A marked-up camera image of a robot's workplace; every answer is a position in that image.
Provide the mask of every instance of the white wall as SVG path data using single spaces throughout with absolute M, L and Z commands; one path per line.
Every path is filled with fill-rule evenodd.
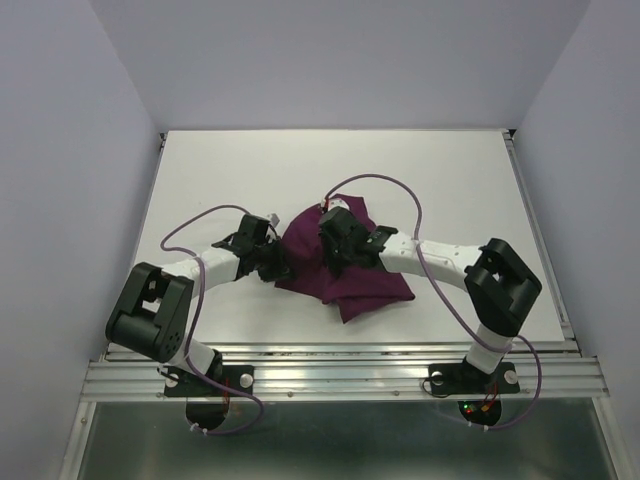
M 2 478 L 57 478 L 157 139 L 86 0 L 0 2 Z
M 640 461 L 640 3 L 593 0 L 516 134 L 572 324 Z
M 91 0 L 162 130 L 515 128 L 588 0 Z

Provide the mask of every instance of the white tabletop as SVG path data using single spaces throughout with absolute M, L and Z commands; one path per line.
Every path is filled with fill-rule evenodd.
M 180 254 L 160 250 L 161 238 L 179 223 L 222 203 L 242 205 L 257 215 L 276 212 L 282 233 L 331 187 L 359 173 L 390 175 L 414 189 L 424 209 L 423 239 L 463 245 L 482 245 L 491 237 L 508 241 L 543 284 L 523 334 L 532 341 L 563 340 L 499 131 L 170 132 L 136 262 L 162 265 L 180 260 Z M 413 231 L 415 207 L 397 186 L 360 180 L 340 192 L 363 196 L 376 223 Z M 204 250 L 235 231 L 240 215 L 215 212 L 178 234 L 174 244 Z M 196 336 L 214 343 L 468 341 L 427 280 L 405 278 L 416 300 L 343 325 L 336 307 L 263 284 L 253 274 L 206 294 Z M 443 289 L 475 328 L 478 319 L 468 294 L 448 285 Z

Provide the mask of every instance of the purple cloth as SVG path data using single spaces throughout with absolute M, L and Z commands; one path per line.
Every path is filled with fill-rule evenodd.
M 367 214 L 362 197 L 335 197 L 344 200 L 351 213 L 369 230 L 376 228 Z M 399 273 L 353 266 L 344 269 L 339 278 L 334 278 L 322 260 L 322 245 L 318 235 L 321 216 L 319 206 L 313 205 L 298 215 L 287 228 L 282 237 L 282 245 L 287 263 L 295 272 L 296 278 L 276 282 L 277 288 L 319 298 L 325 305 L 337 304 L 343 323 L 361 313 L 415 298 Z

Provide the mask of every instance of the purple cable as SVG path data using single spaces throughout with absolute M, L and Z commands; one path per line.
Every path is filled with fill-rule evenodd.
M 205 215 L 208 215 L 212 212 L 215 212 L 216 210 L 222 210 L 225 208 L 230 208 L 230 209 L 235 209 L 235 210 L 240 210 L 241 212 L 244 212 L 245 214 L 248 214 L 249 211 L 245 210 L 242 207 L 239 207 L 237 205 L 218 205 L 217 207 L 213 207 L 210 208 L 209 210 L 205 210 L 204 212 L 196 215 L 195 217 L 187 220 L 186 222 L 182 223 L 181 225 L 178 225 L 176 228 L 174 228 L 171 232 L 169 232 L 160 242 L 160 248 L 165 251 L 165 252 L 180 252 L 180 253 L 186 253 L 187 255 L 190 255 L 193 257 L 193 259 L 198 263 L 198 270 L 199 270 L 199 274 L 200 274 L 200 290 L 198 292 L 198 302 L 196 304 L 196 311 L 193 315 L 193 321 L 191 322 L 191 328 L 189 329 L 189 333 L 187 335 L 187 340 L 185 342 L 185 346 L 184 346 L 184 357 L 185 360 L 187 362 L 187 365 L 189 365 L 189 368 L 193 371 L 193 373 L 203 382 L 208 383 L 209 385 L 211 385 L 212 387 L 215 387 L 219 390 L 222 390 L 224 392 L 227 393 L 232 393 L 233 395 L 237 395 L 239 397 L 244 397 L 244 398 L 248 398 L 250 400 L 253 400 L 254 402 L 256 402 L 256 404 L 258 405 L 258 408 L 260 409 L 260 411 L 258 412 L 258 415 L 251 420 L 250 422 L 247 422 L 243 425 L 240 425 L 239 427 L 235 427 L 232 428 L 231 430 L 225 430 L 223 432 L 216 432 L 216 431 L 208 431 L 205 429 L 201 429 L 200 427 L 197 427 L 197 430 L 204 433 L 205 435 L 212 435 L 212 436 L 220 436 L 220 435 L 231 435 L 234 433 L 239 433 L 242 432 L 244 430 L 247 430 L 248 428 L 252 427 L 253 425 L 255 425 L 256 423 L 258 423 L 258 421 L 262 418 L 262 416 L 264 415 L 264 404 L 262 403 L 262 401 L 251 394 L 245 393 L 245 392 L 241 392 L 239 390 L 235 390 L 233 388 L 229 388 L 226 385 L 222 385 L 221 383 L 218 383 L 214 380 L 211 380 L 209 377 L 207 377 L 205 374 L 203 374 L 201 371 L 199 371 L 195 365 L 191 362 L 191 359 L 189 358 L 189 348 L 191 346 L 191 341 L 193 340 L 193 334 L 196 330 L 196 326 L 198 324 L 198 319 L 200 318 L 200 313 L 202 312 L 202 305 L 204 303 L 204 291 L 205 291 L 205 265 L 204 262 L 202 261 L 202 259 L 200 257 L 198 257 L 198 254 L 196 254 L 196 252 L 194 252 L 193 250 L 189 250 L 188 248 L 184 248 L 184 247 L 167 247 L 167 242 L 179 231 L 181 231 L 182 229 L 184 229 L 185 227 L 188 227 L 189 225 L 191 225 L 193 222 L 195 222 L 196 220 L 201 219 L 202 217 L 204 217 Z
M 440 285 L 438 285 L 438 282 L 436 281 L 436 279 L 435 279 L 435 277 L 433 275 L 433 272 L 431 272 L 431 268 L 427 264 L 427 261 L 425 260 L 424 255 L 422 254 L 422 250 L 420 249 L 420 226 L 422 224 L 422 205 L 420 204 L 420 200 L 418 199 L 418 196 L 415 194 L 415 192 L 413 190 L 411 190 L 411 188 L 409 188 L 406 184 L 402 183 L 400 180 L 396 180 L 395 178 L 389 177 L 387 175 L 381 175 L 381 174 L 378 174 L 378 173 L 363 173 L 363 174 L 360 174 L 360 175 L 355 175 L 353 177 L 347 178 L 346 180 L 340 182 L 338 185 L 336 185 L 331 190 L 329 190 L 329 192 L 325 195 L 324 198 L 325 199 L 330 198 L 331 195 L 333 195 L 339 188 L 341 188 L 341 187 L 343 187 L 343 186 L 347 185 L 348 183 L 351 183 L 351 182 L 353 182 L 355 180 L 360 180 L 361 178 L 378 178 L 378 179 L 381 179 L 381 180 L 387 180 L 387 181 L 389 181 L 391 183 L 395 183 L 399 187 L 403 188 L 411 196 L 411 198 L 415 202 L 416 208 L 418 210 L 418 218 L 416 219 L 416 226 L 415 226 L 415 229 L 413 230 L 413 239 L 416 241 L 416 252 L 418 254 L 418 259 L 420 260 L 420 265 L 422 265 L 422 269 L 424 270 L 425 275 L 429 279 L 429 283 L 431 283 L 431 286 L 433 287 L 433 289 L 436 291 L 436 293 L 440 297 L 440 300 L 442 300 L 442 302 L 445 304 L 447 309 L 449 309 L 449 311 L 451 312 L 453 317 L 458 321 L 460 326 L 479 345 L 482 345 L 484 348 L 486 348 L 487 350 L 490 350 L 492 352 L 509 353 L 511 351 L 511 347 L 510 346 L 505 348 L 505 349 L 495 348 L 495 347 L 492 347 L 491 345 L 489 345 L 484 340 L 482 340 L 480 337 L 478 337 L 478 335 L 476 335 L 476 332 L 474 332 L 471 329 L 471 327 L 469 327 L 467 322 L 465 322 L 464 319 L 462 318 L 462 315 L 460 315 L 460 313 L 456 310 L 456 307 L 454 307 L 453 304 L 451 303 L 451 301 L 447 298 L 445 293 L 440 288 Z M 540 363 L 540 356 L 538 355 L 538 352 L 536 352 L 536 349 L 533 347 L 531 342 L 529 342 L 529 340 L 527 340 L 522 335 L 517 335 L 516 337 L 519 338 L 520 340 L 522 340 L 525 343 L 525 345 L 527 345 L 529 350 L 531 350 L 531 354 L 533 355 L 533 358 L 536 361 L 536 368 L 537 368 L 537 371 L 538 371 L 538 383 L 537 383 L 537 386 L 536 386 L 536 392 L 533 395 L 533 399 L 531 400 L 531 403 L 529 404 L 527 409 L 522 413 L 522 415 L 520 415 L 517 418 L 515 418 L 515 419 L 513 419 L 513 420 L 511 420 L 511 421 L 509 421 L 507 423 L 504 423 L 502 425 L 489 427 L 489 430 L 503 430 L 505 428 L 512 427 L 513 425 L 521 422 L 522 420 L 524 420 L 525 417 L 527 417 L 529 415 L 529 413 L 531 412 L 531 410 L 533 409 L 535 404 L 538 402 L 538 399 L 540 398 L 540 391 L 542 390 L 542 364 Z M 458 419 L 455 419 L 455 418 L 452 418 L 452 417 L 448 417 L 448 418 L 451 418 L 452 420 L 455 420 L 455 421 L 459 421 Z

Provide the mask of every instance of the purple hose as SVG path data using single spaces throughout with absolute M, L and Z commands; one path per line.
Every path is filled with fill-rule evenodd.
M 237 205 L 219 205 L 217 207 L 213 207 L 210 208 L 209 210 L 205 210 L 204 212 L 196 215 L 195 217 L 187 220 L 186 222 L 182 223 L 181 225 L 178 225 L 176 228 L 174 228 L 171 232 L 169 232 L 160 242 L 160 248 L 162 250 L 164 250 L 165 252 L 181 252 L 181 253 L 186 253 L 187 255 L 190 255 L 194 258 L 194 260 L 198 263 L 198 269 L 199 269 L 199 273 L 200 273 L 200 290 L 198 292 L 198 302 L 196 304 L 196 311 L 193 315 L 193 321 L 191 322 L 191 328 L 189 329 L 189 333 L 187 335 L 187 340 L 185 342 L 185 346 L 184 346 L 184 356 L 185 356 L 185 360 L 187 362 L 187 365 L 189 365 L 189 368 L 193 371 L 193 373 L 203 382 L 208 383 L 209 385 L 211 385 L 212 387 L 215 387 L 219 390 L 222 390 L 224 392 L 227 393 L 231 393 L 233 395 L 237 395 L 239 397 L 244 397 L 244 398 L 248 398 L 250 400 L 253 400 L 254 402 L 256 402 L 256 404 L 258 405 L 258 408 L 260 409 L 260 411 L 258 412 L 258 415 L 251 420 L 250 422 L 247 422 L 243 425 L 240 425 L 239 427 L 236 428 L 232 428 L 231 430 L 225 430 L 223 432 L 217 432 L 217 431 L 209 431 L 209 430 L 204 430 L 201 429 L 200 427 L 197 427 L 197 430 L 199 432 L 202 432 L 206 435 L 212 435 L 212 436 L 220 436 L 220 435 L 231 435 L 234 433 L 239 433 L 242 432 L 244 430 L 247 430 L 248 428 L 252 427 L 253 425 L 255 425 L 256 423 L 258 423 L 258 421 L 260 421 L 260 419 L 262 418 L 262 416 L 264 415 L 264 404 L 262 403 L 262 401 L 254 396 L 254 395 L 250 395 L 248 393 L 245 392 L 241 392 L 239 390 L 235 390 L 233 388 L 229 388 L 226 385 L 222 385 L 221 383 L 218 383 L 214 380 L 211 380 L 209 377 L 207 377 L 206 375 L 204 375 L 202 372 L 200 372 L 195 365 L 193 365 L 193 363 L 191 362 L 191 359 L 189 358 L 189 348 L 191 346 L 191 341 L 193 340 L 193 334 L 196 331 L 196 326 L 198 324 L 198 319 L 200 318 L 200 313 L 202 312 L 202 305 L 204 303 L 204 291 L 205 291 L 205 265 L 204 262 L 202 261 L 202 259 L 200 259 L 200 257 L 198 257 L 198 255 L 193 251 L 193 250 L 189 250 L 188 248 L 184 248 L 184 247 L 167 247 L 167 242 L 179 231 L 181 231 L 182 229 L 184 229 L 185 227 L 188 227 L 189 225 L 191 225 L 193 222 L 195 222 L 196 220 L 201 219 L 202 217 L 204 217 L 205 215 L 208 215 L 212 212 L 215 212 L 216 210 L 222 210 L 225 208 L 230 208 L 230 209 L 235 209 L 235 210 L 240 210 L 241 212 L 244 212 L 245 214 L 248 214 L 249 212 L 247 210 L 245 210 L 242 207 L 239 207 Z
M 492 347 L 491 345 L 489 345 L 484 340 L 482 340 L 480 337 L 478 337 L 478 335 L 476 335 L 476 332 L 474 332 L 471 329 L 471 327 L 469 327 L 467 322 L 465 322 L 464 319 L 462 318 L 462 315 L 460 315 L 460 313 L 456 310 L 456 308 L 453 306 L 451 301 L 447 298 L 445 293 L 440 288 L 440 285 L 438 285 L 438 282 L 436 281 L 436 279 L 435 279 L 435 277 L 433 275 L 433 272 L 431 272 L 431 268 L 427 264 L 427 261 L 425 260 L 424 255 L 422 254 L 422 250 L 420 249 L 420 226 L 422 224 L 422 205 L 420 204 L 420 200 L 418 199 L 418 196 L 415 194 L 415 192 L 413 190 L 411 190 L 406 184 L 402 183 L 400 180 L 396 180 L 395 178 L 389 177 L 387 175 L 380 175 L 378 173 L 363 173 L 363 174 L 360 174 L 360 175 L 355 175 L 353 177 L 347 178 L 346 180 L 340 182 L 338 185 L 336 185 L 331 190 L 329 190 L 329 192 L 325 195 L 325 199 L 329 199 L 331 197 L 331 195 L 333 195 L 339 188 L 341 188 L 341 187 L 343 187 L 343 186 L 347 185 L 348 183 L 351 183 L 351 182 L 353 182 L 355 180 L 359 180 L 361 178 L 378 178 L 378 179 L 381 179 L 381 180 L 387 180 L 387 181 L 389 181 L 391 183 L 395 183 L 396 185 L 402 187 L 411 196 L 411 198 L 415 202 L 416 208 L 418 210 L 418 218 L 416 219 L 416 226 L 415 226 L 415 229 L 413 230 L 413 239 L 416 241 L 416 252 L 418 254 L 418 259 L 420 260 L 420 265 L 422 265 L 422 269 L 424 270 L 424 273 L 427 276 L 427 279 L 429 279 L 429 283 L 431 283 L 431 286 L 433 287 L 433 289 L 436 291 L 436 293 L 440 297 L 440 300 L 442 300 L 442 303 L 444 303 L 445 306 L 449 309 L 449 311 L 451 312 L 453 317 L 458 321 L 460 326 L 479 345 L 482 345 L 484 348 L 486 348 L 487 350 L 490 350 L 492 352 L 497 352 L 497 353 L 508 353 L 508 352 L 510 352 L 511 351 L 511 346 L 509 346 L 509 347 L 507 347 L 505 349 L 495 348 L 495 347 Z M 536 352 L 536 349 L 533 347 L 531 342 L 529 342 L 529 340 L 527 340 L 522 335 L 517 335 L 517 338 L 522 340 L 527 345 L 529 350 L 531 350 L 531 354 L 533 355 L 533 358 L 536 361 L 536 368 L 537 368 L 537 371 L 538 371 L 538 383 L 536 385 L 536 392 L 533 395 L 533 399 L 531 400 L 531 403 L 529 404 L 527 409 L 524 411 L 524 413 L 522 413 L 522 415 L 519 415 L 517 418 L 515 418 L 515 419 L 513 419 L 513 420 L 511 420 L 511 421 L 509 421 L 507 423 L 504 423 L 502 425 L 488 427 L 489 430 L 503 430 L 505 428 L 512 427 L 513 425 L 521 422 L 522 420 L 524 420 L 525 417 L 527 417 L 529 415 L 529 413 L 531 412 L 531 410 L 533 409 L 535 404 L 538 402 L 538 399 L 540 398 L 540 391 L 542 390 L 542 364 L 540 363 L 540 356 L 538 355 L 538 352 Z M 455 419 L 455 418 L 452 418 L 452 417 L 448 417 L 448 418 L 451 418 L 452 420 L 455 420 L 455 421 L 459 421 L 459 419 Z

